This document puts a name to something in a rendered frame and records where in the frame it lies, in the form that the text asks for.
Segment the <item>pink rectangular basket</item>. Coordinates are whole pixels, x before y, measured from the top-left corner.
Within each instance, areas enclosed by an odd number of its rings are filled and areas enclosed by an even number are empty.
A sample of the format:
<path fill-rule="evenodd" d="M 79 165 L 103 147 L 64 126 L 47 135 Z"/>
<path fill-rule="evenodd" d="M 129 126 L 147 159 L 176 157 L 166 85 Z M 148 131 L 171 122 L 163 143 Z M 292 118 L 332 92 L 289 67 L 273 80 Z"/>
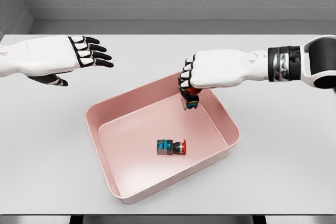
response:
<path fill-rule="evenodd" d="M 240 131 L 211 90 L 184 109 L 178 74 L 90 106 L 86 122 L 111 194 L 133 204 L 225 158 Z"/>

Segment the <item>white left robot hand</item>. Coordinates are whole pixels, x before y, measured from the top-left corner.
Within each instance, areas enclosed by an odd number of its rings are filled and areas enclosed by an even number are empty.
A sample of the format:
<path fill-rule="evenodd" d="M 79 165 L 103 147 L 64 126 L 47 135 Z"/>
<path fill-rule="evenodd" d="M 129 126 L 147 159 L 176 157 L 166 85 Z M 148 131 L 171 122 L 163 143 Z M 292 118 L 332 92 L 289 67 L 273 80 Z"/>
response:
<path fill-rule="evenodd" d="M 107 49 L 88 36 L 50 36 L 25 40 L 22 45 L 19 72 L 43 84 L 66 87 L 68 82 L 58 76 L 61 73 L 91 66 L 114 67 Z"/>

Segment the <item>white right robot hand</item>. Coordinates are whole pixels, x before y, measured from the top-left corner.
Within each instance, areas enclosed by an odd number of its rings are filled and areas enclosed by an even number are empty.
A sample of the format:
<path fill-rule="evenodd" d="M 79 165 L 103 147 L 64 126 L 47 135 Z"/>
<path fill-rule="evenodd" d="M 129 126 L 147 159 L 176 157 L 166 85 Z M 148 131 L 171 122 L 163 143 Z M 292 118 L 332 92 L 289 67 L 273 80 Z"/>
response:
<path fill-rule="evenodd" d="M 180 93 L 188 88 L 233 87 L 242 82 L 238 50 L 202 50 L 185 60 L 178 77 Z"/>

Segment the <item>red button industrial switch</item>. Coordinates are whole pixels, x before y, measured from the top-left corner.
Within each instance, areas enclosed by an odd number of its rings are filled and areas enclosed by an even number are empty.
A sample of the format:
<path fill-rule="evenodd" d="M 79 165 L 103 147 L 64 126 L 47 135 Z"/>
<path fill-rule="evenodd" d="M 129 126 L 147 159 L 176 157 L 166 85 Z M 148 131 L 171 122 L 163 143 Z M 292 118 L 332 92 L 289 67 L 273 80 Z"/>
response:
<path fill-rule="evenodd" d="M 201 92 L 201 89 L 197 88 L 188 88 L 181 91 L 182 103 L 184 110 L 196 109 L 199 103 L 198 94 Z"/>
<path fill-rule="evenodd" d="M 186 155 L 186 140 L 173 142 L 173 140 L 157 140 L 156 151 L 158 155 Z"/>

